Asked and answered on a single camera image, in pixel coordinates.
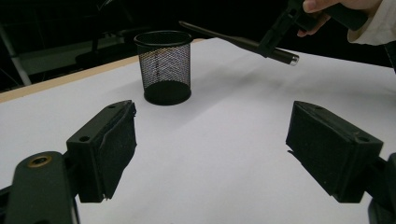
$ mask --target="human hand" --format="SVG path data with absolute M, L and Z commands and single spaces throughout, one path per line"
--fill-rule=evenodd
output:
M 304 11 L 315 17 L 318 24 L 310 31 L 299 30 L 297 36 L 304 37 L 306 35 L 315 34 L 320 27 L 322 27 L 326 21 L 331 18 L 329 15 L 322 12 L 322 10 L 327 7 L 340 3 L 345 7 L 361 10 L 368 17 L 373 17 L 381 2 L 382 0 L 304 0 Z

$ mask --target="metal tip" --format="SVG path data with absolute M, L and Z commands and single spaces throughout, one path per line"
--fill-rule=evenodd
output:
M 290 65 L 291 65 L 291 66 L 296 65 L 297 62 L 298 62 L 299 60 L 300 60 L 300 57 L 299 57 L 298 55 L 294 55 L 294 56 L 291 58 Z

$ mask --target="white table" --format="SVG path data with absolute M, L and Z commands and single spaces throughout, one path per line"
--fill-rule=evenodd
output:
M 298 54 L 289 66 L 216 38 L 193 43 L 192 96 L 180 105 L 144 99 L 137 59 L 19 98 L 0 95 L 0 188 L 21 160 L 65 153 L 65 141 L 102 108 L 130 99 L 136 152 L 112 200 L 78 203 L 83 224 L 369 223 L 370 195 L 338 203 L 285 141 L 293 102 L 304 101 L 384 141 L 387 160 L 396 146 L 396 75 Z

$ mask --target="white sleeve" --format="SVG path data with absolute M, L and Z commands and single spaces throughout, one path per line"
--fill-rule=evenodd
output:
M 347 40 L 368 45 L 383 45 L 396 40 L 396 0 L 383 0 L 375 15 L 358 31 L 348 31 Z

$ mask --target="mesh pencil cup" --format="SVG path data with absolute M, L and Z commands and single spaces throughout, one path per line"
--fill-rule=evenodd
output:
M 134 37 L 145 99 L 155 105 L 177 105 L 191 96 L 191 35 L 153 31 Z

